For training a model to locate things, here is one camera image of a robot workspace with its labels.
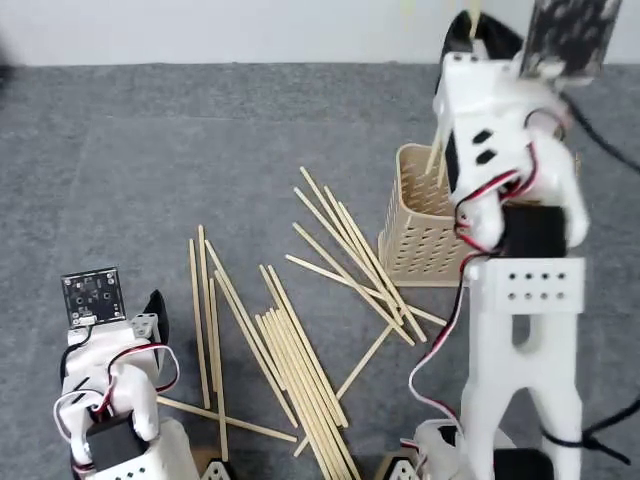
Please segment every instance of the perforated container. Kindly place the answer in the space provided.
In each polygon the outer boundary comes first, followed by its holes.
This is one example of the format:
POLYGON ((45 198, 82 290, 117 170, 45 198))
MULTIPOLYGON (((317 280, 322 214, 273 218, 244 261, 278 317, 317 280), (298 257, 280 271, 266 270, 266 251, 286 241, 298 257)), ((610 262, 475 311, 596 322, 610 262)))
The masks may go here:
POLYGON ((430 147, 415 143, 396 153, 396 179, 378 256, 398 286, 457 286, 460 263, 471 251, 453 234, 446 175, 438 187, 439 162, 425 173, 430 153, 430 147))

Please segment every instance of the hole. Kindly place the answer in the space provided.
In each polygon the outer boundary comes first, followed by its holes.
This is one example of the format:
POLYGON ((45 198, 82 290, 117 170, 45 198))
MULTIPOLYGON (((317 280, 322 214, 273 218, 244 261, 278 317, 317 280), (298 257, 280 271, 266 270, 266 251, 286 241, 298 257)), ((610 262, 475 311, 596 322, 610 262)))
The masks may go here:
POLYGON ((491 130, 487 130, 486 128, 484 130, 481 130, 480 132, 478 132, 476 134, 475 137, 473 137, 472 142, 475 145, 478 145, 480 143, 484 143, 486 142, 489 138, 491 138, 491 135, 493 135, 493 132, 491 130))
POLYGON ((494 150, 485 150, 480 155, 476 157, 476 164, 478 165, 486 165, 491 161, 493 157, 495 157, 497 153, 494 150))
POLYGON ((515 347, 523 345, 531 334, 531 317, 529 315, 514 315, 511 342, 515 347))

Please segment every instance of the black wire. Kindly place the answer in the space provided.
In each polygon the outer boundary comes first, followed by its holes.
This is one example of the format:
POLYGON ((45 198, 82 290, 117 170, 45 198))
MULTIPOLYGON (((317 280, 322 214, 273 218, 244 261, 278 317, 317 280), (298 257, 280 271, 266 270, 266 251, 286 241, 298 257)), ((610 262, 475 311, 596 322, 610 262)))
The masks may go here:
POLYGON ((62 357, 60 358, 60 385, 64 383, 64 377, 67 376, 67 358, 71 353, 75 352, 79 348, 84 347, 87 342, 91 339, 91 334, 93 333, 93 325, 89 326, 89 330, 87 331, 87 337, 81 341, 80 343, 75 343, 73 345, 69 345, 66 350, 62 353, 62 357))
POLYGON ((569 106, 569 110, 571 114, 575 118, 576 122, 582 127, 585 133, 593 140, 602 150, 607 152, 613 158, 618 160, 623 165, 626 165, 628 168, 633 170, 634 173, 640 175, 640 164, 632 161, 629 157, 627 157, 620 149, 611 145, 607 142, 602 135, 595 131, 593 125, 586 117, 586 115, 580 110, 576 102, 565 92, 560 93, 560 98, 565 101, 565 103, 569 106))
POLYGON ((542 428, 542 435, 551 443, 566 448, 584 448, 585 450, 599 451, 612 458, 624 463, 625 465, 631 465, 631 459, 626 455, 607 447, 605 444, 595 438, 595 434, 605 430, 609 427, 617 425, 620 422, 630 418, 636 413, 640 412, 640 396, 635 399, 628 407, 623 408, 619 412, 611 415, 610 417, 601 420, 589 428, 585 428, 582 431, 582 439, 579 442, 569 442, 560 438, 554 437, 544 428, 542 428))
POLYGON ((555 113, 553 113, 548 108, 536 108, 535 110, 530 111, 524 119, 524 127, 527 128, 529 126, 529 122, 531 121, 531 117, 533 117, 536 113, 543 113, 551 118, 553 118, 558 123, 558 128, 560 129, 560 140, 564 140, 567 138, 567 129, 560 117, 558 117, 555 113))

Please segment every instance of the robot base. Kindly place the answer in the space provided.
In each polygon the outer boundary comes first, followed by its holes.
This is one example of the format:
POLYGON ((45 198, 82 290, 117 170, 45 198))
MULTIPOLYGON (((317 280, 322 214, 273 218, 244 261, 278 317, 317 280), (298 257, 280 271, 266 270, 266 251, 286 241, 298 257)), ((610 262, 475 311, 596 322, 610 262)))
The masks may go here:
MULTIPOLYGON (((420 451, 405 450, 387 458, 376 480, 475 480, 465 454, 464 440, 449 420, 428 420, 417 429, 420 451)), ((496 432, 495 449, 515 449, 507 435, 496 432)))

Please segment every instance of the scattered chopstick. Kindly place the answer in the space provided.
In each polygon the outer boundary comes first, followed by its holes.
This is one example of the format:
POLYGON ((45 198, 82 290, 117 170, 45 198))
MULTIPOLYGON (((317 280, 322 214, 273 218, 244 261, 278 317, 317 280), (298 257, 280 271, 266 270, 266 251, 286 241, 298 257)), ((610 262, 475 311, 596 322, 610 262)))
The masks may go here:
POLYGON ((202 318, 200 315, 200 298, 198 295, 198 274, 196 271, 196 249, 193 239, 189 240, 189 266, 191 268, 191 288, 193 292, 193 316, 196 324, 196 344, 198 349, 198 364, 200 366, 200 383, 202 385, 202 398, 205 410, 211 408, 209 397, 209 381, 207 380, 207 367, 204 360, 204 342, 202 340, 202 318))
POLYGON ((367 243, 367 240, 364 238, 364 235, 358 228, 358 225, 356 225, 356 222, 353 220, 353 217, 351 217, 351 214, 349 213, 349 211, 343 205, 342 202, 339 202, 338 206, 340 207, 340 210, 342 211, 342 214, 346 220, 345 223, 347 223, 350 226, 350 228, 353 230, 356 236, 356 240, 362 245, 362 248, 366 253, 365 256, 369 257, 369 260, 373 264, 375 270, 378 272, 378 275, 380 275, 380 278, 382 278, 382 281, 385 283, 385 285, 389 289, 389 293, 391 293, 391 296, 397 302, 398 306, 404 312, 407 319, 409 320, 409 324, 411 325, 411 328, 413 328, 414 332, 416 333, 416 335, 418 335, 418 338, 422 343, 426 342, 427 341, 426 335, 420 328, 420 325, 418 325, 418 322, 416 321, 411 311, 407 308, 407 304, 404 303, 404 300, 400 296, 400 293, 396 289, 396 286, 393 284, 393 282, 391 281, 387 273, 384 271, 384 268, 382 267, 382 264, 378 260, 378 257, 376 257, 376 255, 373 253, 373 250, 371 250, 371 247, 369 246, 369 244, 367 243))
POLYGON ((244 306, 240 302, 240 298, 237 296, 237 293, 235 293, 235 289, 233 288, 233 285, 231 284, 231 281, 229 280, 229 277, 226 276, 226 274, 224 273, 223 270, 220 270, 220 268, 222 267, 222 264, 219 264, 219 261, 218 261, 218 262, 216 262, 216 266, 218 267, 218 270, 216 270, 216 272, 215 272, 216 280, 218 281, 218 283, 222 287, 222 292, 224 293, 224 296, 227 299, 227 303, 231 307, 231 311, 233 312, 233 316, 236 319, 236 322, 238 323, 238 325, 240 326, 240 330, 242 331, 242 334, 244 335, 245 340, 249 344, 249 348, 251 349, 251 352, 253 353, 253 356, 258 361, 258 365, 260 366, 260 368, 262 370, 262 373, 266 377, 267 382, 269 382, 269 386, 273 390, 273 393, 275 394, 276 398, 278 399, 278 402, 280 402, 280 405, 282 406, 282 409, 284 410, 285 415, 287 416, 287 418, 289 419, 291 424, 295 428, 298 428, 298 422, 297 422, 295 416, 293 415, 293 412, 291 411, 291 408, 287 404, 287 401, 282 396, 281 387, 278 385, 278 383, 275 381, 275 379, 273 377, 273 373, 272 372, 275 371, 275 368, 272 369, 272 370, 269 369, 269 367, 267 366, 267 363, 265 362, 265 359, 261 355, 260 350, 258 349, 258 347, 256 345, 256 339, 258 341, 260 341, 260 339, 259 338, 254 338, 252 336, 252 334, 249 332, 249 328, 248 328, 247 325, 248 324, 251 325, 251 326, 253 326, 253 325, 251 324, 251 322, 250 322, 250 320, 248 318, 247 311, 245 310, 244 306))
POLYGON ((222 352, 220 350, 220 330, 218 328, 218 312, 216 308, 216 284, 213 278, 209 279, 209 300, 211 302, 211 331, 213 333, 213 352, 215 358, 211 362, 211 376, 215 370, 215 379, 218 381, 216 390, 218 400, 218 415, 220 416, 220 450, 222 461, 229 461, 229 443, 227 440, 227 419, 224 405, 224 385, 222 383, 222 352))
MULTIPOLYGON (((330 278, 331 280, 334 280, 338 283, 342 283, 343 285, 347 285, 347 286, 351 286, 351 284, 345 280, 343 277, 341 277, 340 275, 337 275, 333 272, 330 272, 329 270, 325 270, 324 268, 318 267, 317 265, 314 265, 311 262, 307 262, 306 260, 303 260, 301 258, 295 257, 293 255, 285 255, 285 258, 287 260, 289 260, 290 262, 293 262, 297 265, 300 265, 303 268, 306 268, 307 270, 311 270, 312 272, 316 272, 324 277, 330 278)), ((380 300, 384 300, 384 298, 382 297, 382 295, 380 294, 380 292, 378 292, 377 290, 374 290, 372 288, 369 287, 365 287, 363 285, 360 285, 364 291, 366 291, 369 295, 371 295, 372 297, 378 298, 380 300)), ((411 313, 413 313, 414 315, 417 315, 418 317, 424 318, 425 320, 429 320, 433 323, 435 323, 436 325, 440 325, 441 327, 444 327, 447 322, 445 320, 443 320, 440 317, 437 317, 436 315, 433 315, 429 312, 425 312, 424 310, 420 310, 419 308, 416 307, 412 307, 411 305, 407 305, 407 307, 409 308, 409 310, 411 311, 411 313)))
POLYGON ((289 300, 289 297, 284 290, 284 286, 282 285, 280 278, 271 265, 269 265, 267 268, 269 271, 268 273, 265 271, 265 268, 260 265, 260 273, 262 273, 264 281, 267 285, 267 289, 271 293, 271 296, 275 300, 278 308, 283 312, 286 312, 288 317, 291 319, 291 322, 295 327, 296 335, 302 342, 302 345, 304 346, 306 352, 306 355, 303 356, 303 360, 309 366, 309 369, 314 371, 315 375, 313 378, 317 382, 319 389, 324 394, 324 401, 326 402, 336 425, 347 427, 349 425, 347 417, 345 416, 342 407, 340 406, 340 403, 338 402, 338 399, 333 392, 333 388, 331 387, 331 384, 327 379, 327 375, 320 365, 320 361, 313 351, 313 347, 311 346, 311 343, 309 342, 309 339, 307 338, 307 335, 302 328, 302 324, 300 323, 300 320, 295 310, 293 309, 293 305, 291 304, 291 301, 289 300))
POLYGON ((304 193, 302 193, 302 191, 298 187, 294 188, 293 191, 298 196, 298 198, 302 200, 302 203, 306 205, 309 211, 311 211, 311 213, 313 213, 313 215, 318 219, 318 221, 322 224, 322 226, 331 234, 331 236, 335 239, 335 241, 338 242, 338 244, 343 248, 345 252, 347 252, 347 254, 351 257, 351 259, 355 262, 355 264, 358 265, 358 267, 364 272, 364 274, 369 278, 369 280, 371 280, 371 282, 375 285, 378 291, 381 294, 386 296, 386 301, 389 304, 389 309, 391 310, 391 314, 393 315, 393 318, 394 318, 393 321, 397 322, 398 325, 402 325, 402 319, 398 315, 398 312, 395 308, 397 307, 395 301, 393 300, 393 298, 391 298, 391 295, 389 294, 389 292, 386 291, 386 289, 380 282, 380 279, 377 277, 375 272, 372 272, 369 270, 369 268, 366 265, 366 262, 362 260, 358 256, 358 254, 351 249, 351 247, 349 247, 349 245, 347 244, 347 241, 344 238, 342 238, 340 234, 338 234, 338 232, 336 232, 336 230, 331 226, 329 221, 318 211, 315 205, 311 203, 311 201, 307 198, 307 196, 304 193))
MULTIPOLYGON (((353 381, 356 379, 358 375, 360 375, 360 372, 362 372, 362 370, 367 365, 367 363, 369 363, 369 360, 371 360, 371 357, 375 355, 375 353, 380 348, 380 345, 382 345, 382 343, 386 340, 386 338, 389 336, 390 333, 391 333, 391 327, 387 326, 387 328, 385 328, 384 331, 380 334, 378 339, 375 342, 373 342, 373 345, 371 345, 369 350, 367 350, 367 353, 364 354, 362 359, 358 362, 358 364, 351 371, 347 379, 344 381, 344 383, 340 387, 340 390, 338 390, 338 393, 336 394, 336 396, 338 397, 339 400, 342 399, 343 395, 347 392, 347 390, 349 389, 353 381)), ((309 438, 305 437, 304 440, 300 442, 300 445, 298 445, 298 448, 296 448, 296 451, 293 452, 293 456, 298 457, 308 444, 309 444, 309 438)))
MULTIPOLYGON (((184 412, 192 413, 194 415, 199 415, 201 417, 208 418, 210 420, 220 421, 220 415, 218 415, 217 413, 211 412, 209 410, 204 410, 202 408, 194 407, 193 405, 189 405, 188 403, 178 402, 176 400, 172 400, 170 398, 160 397, 160 396, 158 396, 158 403, 162 405, 166 405, 168 407, 176 408, 178 410, 182 410, 184 412)), ((284 440, 286 442, 291 442, 291 443, 295 443, 298 441, 298 439, 293 435, 279 432, 271 428, 261 427, 259 425, 254 425, 249 422, 243 422, 242 420, 237 420, 232 417, 225 417, 225 420, 229 425, 232 425, 238 428, 243 428, 251 432, 259 433, 261 435, 266 435, 267 437, 277 438, 277 439, 284 440)))
POLYGON ((207 346, 209 347, 209 369, 211 370, 211 388, 218 391, 216 381, 215 346, 213 344, 213 325, 211 323, 211 296, 209 295, 209 275, 207 274, 207 254, 204 251, 204 227, 198 225, 198 255, 200 255, 200 275, 202 278, 202 293, 204 295, 204 312, 207 322, 207 346))
POLYGON ((334 421, 318 373, 305 360, 306 346, 295 321, 286 310, 273 309, 259 317, 258 325, 274 348, 274 358, 282 369, 296 413, 325 479, 360 479, 355 462, 334 421))
POLYGON ((365 301, 371 305, 371 307, 380 314, 380 316, 387 321, 389 325, 393 327, 393 329, 398 332, 398 334, 411 346, 415 345, 415 342, 411 339, 407 332, 402 330, 402 327, 396 323, 396 321, 389 316, 384 309, 378 305, 375 300, 369 295, 360 284, 356 283, 353 277, 344 269, 338 262, 334 260, 334 258, 329 255, 329 253, 320 246, 318 242, 316 242, 311 235, 309 235, 300 225, 297 223, 293 224, 293 228, 300 234, 302 238, 304 238, 309 245, 313 247, 313 249, 320 254, 342 277, 349 282, 352 288, 354 288, 361 296, 365 299, 365 301))

